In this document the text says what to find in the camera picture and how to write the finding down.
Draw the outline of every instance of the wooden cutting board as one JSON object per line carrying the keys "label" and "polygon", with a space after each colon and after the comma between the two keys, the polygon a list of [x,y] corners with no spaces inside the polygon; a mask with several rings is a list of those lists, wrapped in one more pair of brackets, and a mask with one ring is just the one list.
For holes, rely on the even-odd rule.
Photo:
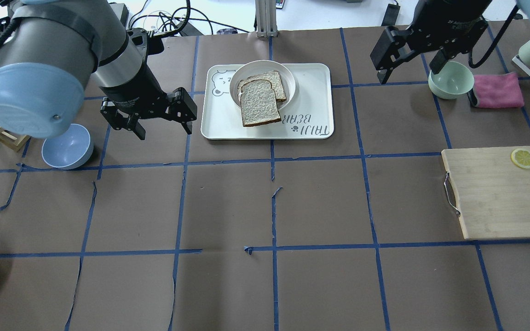
{"label": "wooden cutting board", "polygon": [[530,169],[511,161],[519,147],[441,152],[465,239],[530,238]]}

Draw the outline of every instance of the tray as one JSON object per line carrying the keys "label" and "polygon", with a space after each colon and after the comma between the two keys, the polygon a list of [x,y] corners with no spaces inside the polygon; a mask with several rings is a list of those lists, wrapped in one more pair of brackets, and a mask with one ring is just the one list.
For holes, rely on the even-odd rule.
{"label": "tray", "polygon": [[465,239],[530,238],[530,169],[511,162],[519,147],[530,151],[530,146],[442,151]]}
{"label": "tray", "polygon": [[296,96],[281,111],[282,121],[243,127],[240,109],[229,93],[230,78],[241,64],[215,65],[208,70],[202,115],[207,139],[326,139],[334,132],[330,70],[322,63],[284,64],[296,78]]}

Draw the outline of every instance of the cutting board handle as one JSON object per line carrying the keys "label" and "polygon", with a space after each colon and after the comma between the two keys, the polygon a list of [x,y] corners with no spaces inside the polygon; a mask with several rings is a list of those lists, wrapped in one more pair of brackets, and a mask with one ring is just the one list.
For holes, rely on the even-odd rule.
{"label": "cutting board handle", "polygon": [[445,195],[447,197],[447,201],[449,202],[449,205],[451,207],[453,207],[453,209],[455,209],[455,214],[457,216],[460,216],[461,215],[461,211],[459,211],[459,209],[457,209],[457,207],[455,207],[452,203],[451,203],[451,198],[449,196],[449,190],[447,189],[447,184],[449,183],[449,172],[447,171],[445,173],[445,181],[443,182],[443,186],[445,188]]}

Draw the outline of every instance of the toast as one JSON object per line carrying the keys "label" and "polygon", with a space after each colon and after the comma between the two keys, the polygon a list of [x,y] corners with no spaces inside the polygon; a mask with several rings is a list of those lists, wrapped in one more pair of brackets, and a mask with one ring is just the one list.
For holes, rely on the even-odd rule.
{"label": "toast", "polygon": [[240,94],[240,112],[242,126],[262,126],[282,121],[271,82],[253,80],[244,84]]}
{"label": "toast", "polygon": [[238,82],[237,94],[242,92],[242,86],[244,86],[244,84],[256,80],[266,80],[271,83],[271,88],[273,88],[273,90],[275,91],[275,99],[278,103],[286,101],[288,99],[288,97],[286,97],[286,93],[283,91],[282,77],[279,74],[279,71],[277,70],[269,71],[268,73],[263,73],[259,75],[254,75],[244,80],[240,80],[240,82]]}

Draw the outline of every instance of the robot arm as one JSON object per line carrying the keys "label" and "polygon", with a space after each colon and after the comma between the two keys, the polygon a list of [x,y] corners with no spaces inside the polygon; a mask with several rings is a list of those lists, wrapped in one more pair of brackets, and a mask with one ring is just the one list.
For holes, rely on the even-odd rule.
{"label": "robot arm", "polygon": [[[386,27],[372,50],[371,59],[379,81],[385,84],[396,67],[421,53],[438,51],[430,65],[437,74],[448,60],[459,53],[470,53],[488,27],[482,14],[490,2],[492,0],[420,0],[411,25],[403,31]],[[518,8],[530,17],[530,0],[517,0],[517,3],[509,18],[512,19]]]}
{"label": "robot arm", "polygon": [[115,130],[143,140],[138,120],[160,117],[191,134],[195,103],[183,88],[163,92],[146,63],[162,42],[126,31],[106,0],[16,0],[9,9],[19,26],[0,48],[0,126],[37,138],[62,134],[92,75],[108,96],[101,113]]}

